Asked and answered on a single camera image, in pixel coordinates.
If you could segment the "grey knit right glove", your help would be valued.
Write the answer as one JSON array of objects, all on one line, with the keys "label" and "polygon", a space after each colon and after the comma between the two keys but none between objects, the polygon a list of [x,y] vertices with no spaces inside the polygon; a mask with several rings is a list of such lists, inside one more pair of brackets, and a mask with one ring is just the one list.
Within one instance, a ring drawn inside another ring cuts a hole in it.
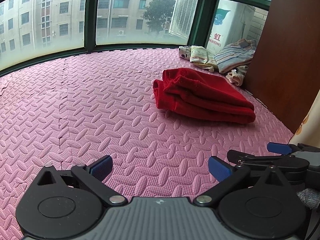
[{"label": "grey knit right glove", "polygon": [[320,194],[313,189],[304,189],[297,192],[297,196],[302,203],[310,209],[317,210],[320,204]]}]

